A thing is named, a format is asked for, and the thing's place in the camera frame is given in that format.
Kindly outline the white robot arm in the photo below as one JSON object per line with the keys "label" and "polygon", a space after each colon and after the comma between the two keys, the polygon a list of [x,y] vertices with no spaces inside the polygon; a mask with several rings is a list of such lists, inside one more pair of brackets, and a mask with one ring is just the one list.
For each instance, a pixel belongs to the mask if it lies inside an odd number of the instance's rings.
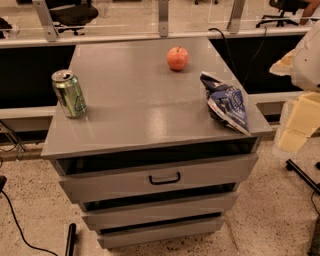
{"label": "white robot arm", "polygon": [[274,140],[276,151],[295,154],[320,128],[320,21],[293,50],[272,65],[270,72],[289,75],[291,83],[304,91],[284,104]]}

